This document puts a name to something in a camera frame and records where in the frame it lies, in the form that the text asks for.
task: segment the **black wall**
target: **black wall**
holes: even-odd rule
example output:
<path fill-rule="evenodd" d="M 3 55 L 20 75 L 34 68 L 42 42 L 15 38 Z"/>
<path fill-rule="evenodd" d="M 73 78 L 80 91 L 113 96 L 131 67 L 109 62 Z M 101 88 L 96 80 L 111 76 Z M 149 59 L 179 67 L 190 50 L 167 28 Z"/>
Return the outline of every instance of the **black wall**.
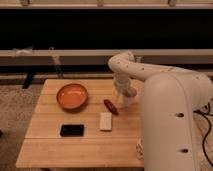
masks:
<path fill-rule="evenodd" d="M 213 48 L 213 10 L 0 10 L 0 49 Z"/>

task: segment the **red sausage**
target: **red sausage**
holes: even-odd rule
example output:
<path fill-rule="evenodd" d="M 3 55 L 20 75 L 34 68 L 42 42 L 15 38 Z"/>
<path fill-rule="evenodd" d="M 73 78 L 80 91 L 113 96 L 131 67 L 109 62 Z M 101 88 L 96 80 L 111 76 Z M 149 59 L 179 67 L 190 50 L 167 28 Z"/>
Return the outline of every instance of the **red sausage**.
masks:
<path fill-rule="evenodd" d="M 119 115 L 117 108 L 112 104 L 110 100 L 105 99 L 104 104 L 112 114 Z"/>

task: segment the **gray floor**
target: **gray floor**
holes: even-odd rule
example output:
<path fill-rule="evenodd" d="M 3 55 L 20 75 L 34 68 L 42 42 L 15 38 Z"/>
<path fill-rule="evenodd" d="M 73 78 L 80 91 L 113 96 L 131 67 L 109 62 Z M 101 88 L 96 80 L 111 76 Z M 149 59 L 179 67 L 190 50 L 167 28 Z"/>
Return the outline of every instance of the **gray floor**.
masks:
<path fill-rule="evenodd" d="M 25 76 L 0 76 L 0 129 L 4 132 L 0 139 L 0 171 L 29 171 L 29 169 L 16 169 L 15 162 L 24 139 L 24 135 L 29 124 L 31 114 L 36 105 L 42 83 L 46 76 L 38 76 L 34 84 L 29 89 L 22 89 L 21 83 Z M 201 140 L 207 128 L 205 120 L 195 115 L 197 125 L 197 145 L 198 156 L 202 171 L 213 170 L 207 163 L 201 149 Z M 208 153 L 213 160 L 213 133 L 208 142 Z M 139 170 L 139 169 L 79 169 L 84 171 L 93 170 Z"/>

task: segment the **table leg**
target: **table leg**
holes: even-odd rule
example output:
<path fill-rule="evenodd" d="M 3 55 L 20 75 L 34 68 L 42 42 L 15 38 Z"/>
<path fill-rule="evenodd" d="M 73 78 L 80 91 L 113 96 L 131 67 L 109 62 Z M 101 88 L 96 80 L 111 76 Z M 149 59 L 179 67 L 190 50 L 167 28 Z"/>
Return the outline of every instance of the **table leg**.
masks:
<path fill-rule="evenodd" d="M 51 171 L 49 168 L 41 168 L 41 171 Z"/>

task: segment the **red object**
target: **red object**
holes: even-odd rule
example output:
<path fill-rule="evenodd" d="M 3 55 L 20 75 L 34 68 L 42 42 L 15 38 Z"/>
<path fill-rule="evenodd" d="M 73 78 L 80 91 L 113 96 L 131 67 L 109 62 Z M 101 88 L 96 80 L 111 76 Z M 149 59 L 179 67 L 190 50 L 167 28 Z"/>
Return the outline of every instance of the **red object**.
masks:
<path fill-rule="evenodd" d="M 117 108 L 114 106 L 114 104 L 110 100 L 105 99 L 104 104 L 112 114 L 119 115 Z"/>
<path fill-rule="evenodd" d="M 87 90 L 81 84 L 68 84 L 57 93 L 58 104 L 64 109 L 76 109 L 82 106 L 88 97 Z"/>

